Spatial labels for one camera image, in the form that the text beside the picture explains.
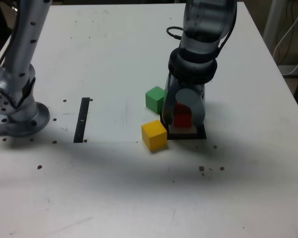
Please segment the wooden block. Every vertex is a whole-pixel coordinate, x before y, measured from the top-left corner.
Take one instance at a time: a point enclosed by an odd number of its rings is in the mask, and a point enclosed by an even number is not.
[[[191,109],[181,103],[177,103],[174,108],[174,127],[192,127],[192,113]]]
[[[154,120],[141,127],[143,141],[149,150],[154,151],[167,146],[167,130],[159,120]]]
[[[163,107],[164,90],[160,87],[154,87],[146,92],[146,107],[153,112],[160,114]]]

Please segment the yellow cube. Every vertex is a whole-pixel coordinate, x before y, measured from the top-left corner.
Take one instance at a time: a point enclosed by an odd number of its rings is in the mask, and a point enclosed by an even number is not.
[[[141,131],[143,141],[151,151],[167,146],[167,130],[159,120],[142,125]]]

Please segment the table surface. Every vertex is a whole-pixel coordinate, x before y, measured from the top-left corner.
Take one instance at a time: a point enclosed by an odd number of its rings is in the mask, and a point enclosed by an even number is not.
[[[206,85],[208,139],[142,142],[184,6],[51,7],[32,61],[51,121],[0,137],[0,238],[298,238],[298,106],[243,3]]]

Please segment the gray robot arm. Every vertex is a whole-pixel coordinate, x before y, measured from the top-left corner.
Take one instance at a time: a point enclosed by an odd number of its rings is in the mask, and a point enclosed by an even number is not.
[[[44,128],[50,119],[47,107],[33,97],[35,71],[31,60],[51,3],[18,3],[14,30],[0,60],[0,135],[30,135]]]
[[[197,129],[203,126],[204,85],[214,77],[218,67],[216,58],[233,31],[236,12],[236,0],[187,1],[180,46],[171,53],[168,64],[162,110],[165,127],[172,124],[178,102],[191,109]]]

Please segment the green cube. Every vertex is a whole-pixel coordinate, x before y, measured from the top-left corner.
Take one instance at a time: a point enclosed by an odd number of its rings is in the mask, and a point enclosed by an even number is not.
[[[158,86],[146,92],[146,107],[160,114],[163,107],[164,90]]]

